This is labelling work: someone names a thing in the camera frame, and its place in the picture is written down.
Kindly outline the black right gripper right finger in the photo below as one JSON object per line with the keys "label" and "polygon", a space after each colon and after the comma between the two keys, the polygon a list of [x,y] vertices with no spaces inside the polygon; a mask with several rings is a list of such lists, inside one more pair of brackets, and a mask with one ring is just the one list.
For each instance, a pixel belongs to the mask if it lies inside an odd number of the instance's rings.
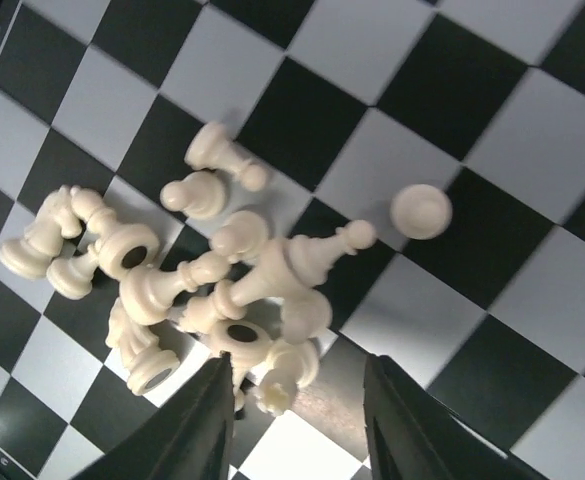
{"label": "black right gripper right finger", "polygon": [[386,355],[367,356],[363,389],[374,480],[544,477],[521,459],[503,456],[473,436]]}

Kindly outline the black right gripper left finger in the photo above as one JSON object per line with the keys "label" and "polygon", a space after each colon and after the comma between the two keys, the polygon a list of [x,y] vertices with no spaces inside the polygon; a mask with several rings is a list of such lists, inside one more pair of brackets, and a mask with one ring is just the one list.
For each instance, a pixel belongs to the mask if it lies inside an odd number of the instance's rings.
{"label": "black right gripper left finger", "polygon": [[226,479],[234,423],[230,355],[208,360],[149,420],[77,479]]}

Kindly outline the white pawn corner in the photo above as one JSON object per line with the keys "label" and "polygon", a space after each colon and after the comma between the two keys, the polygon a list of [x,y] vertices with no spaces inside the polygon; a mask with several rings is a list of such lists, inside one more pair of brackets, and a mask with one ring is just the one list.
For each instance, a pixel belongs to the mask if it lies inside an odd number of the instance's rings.
{"label": "white pawn corner", "polygon": [[390,219],[395,229],[414,240],[429,240],[442,234],[453,215],[446,193],[429,184],[413,184],[392,199]]}

